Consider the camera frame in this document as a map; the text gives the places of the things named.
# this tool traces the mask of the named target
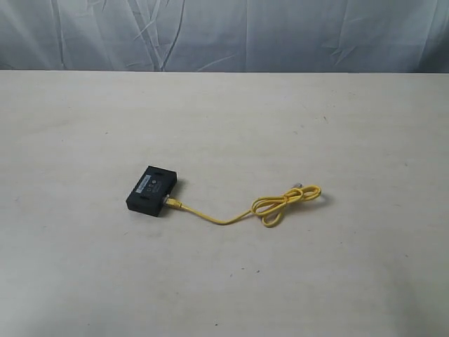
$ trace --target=label on device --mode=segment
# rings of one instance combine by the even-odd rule
[[[135,192],[142,193],[143,189],[145,188],[145,186],[147,186],[147,183],[149,182],[150,179],[151,179],[151,176],[149,174],[147,174],[145,176],[145,178],[143,178],[142,182],[139,184],[139,186]]]

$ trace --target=backdrop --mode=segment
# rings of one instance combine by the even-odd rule
[[[449,72],[449,0],[0,0],[0,69]]]

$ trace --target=white table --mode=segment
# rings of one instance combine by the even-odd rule
[[[0,103],[0,336],[448,336],[449,75],[0,72]],[[324,198],[153,218],[147,165],[218,218]]]

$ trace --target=table surface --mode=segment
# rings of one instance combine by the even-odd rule
[[[0,336],[447,336],[449,75],[0,72]],[[218,218],[125,199],[147,165]]]

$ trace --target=yellow cable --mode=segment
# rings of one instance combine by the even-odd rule
[[[274,227],[281,222],[283,217],[283,212],[285,211],[287,205],[294,204],[295,202],[310,201],[318,198],[321,195],[321,188],[315,185],[305,186],[305,187],[293,187],[289,189],[285,194],[277,197],[261,197],[253,202],[250,209],[243,212],[239,216],[232,218],[228,221],[221,221],[195,209],[191,209],[185,206],[181,201],[176,199],[167,198],[166,205],[173,207],[174,209],[182,209],[184,211],[190,212],[203,218],[204,220],[210,221],[217,225],[230,225],[236,223],[237,221],[245,218],[247,215],[258,216],[265,227]]]

